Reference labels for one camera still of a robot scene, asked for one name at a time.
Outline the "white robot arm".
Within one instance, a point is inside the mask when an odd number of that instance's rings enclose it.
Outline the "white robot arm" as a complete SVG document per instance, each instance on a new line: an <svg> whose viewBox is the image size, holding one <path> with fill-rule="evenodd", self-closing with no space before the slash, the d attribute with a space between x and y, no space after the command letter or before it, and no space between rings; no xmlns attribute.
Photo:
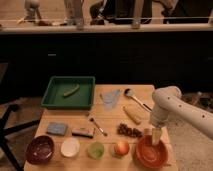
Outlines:
<svg viewBox="0 0 213 171"><path fill-rule="evenodd" d="M168 116L176 114L213 140L213 113L184 102L181 96L176 86L156 89L152 93L154 106L149 123L155 128L162 128L168 122Z"/></svg>

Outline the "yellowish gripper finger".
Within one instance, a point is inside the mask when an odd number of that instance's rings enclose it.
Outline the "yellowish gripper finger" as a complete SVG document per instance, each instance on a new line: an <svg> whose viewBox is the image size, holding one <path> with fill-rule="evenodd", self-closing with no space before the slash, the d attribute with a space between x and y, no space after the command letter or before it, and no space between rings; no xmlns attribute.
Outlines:
<svg viewBox="0 0 213 171"><path fill-rule="evenodd" d="M162 136L162 129L153 128L152 129L152 144L157 145L160 141L161 136Z"/></svg>

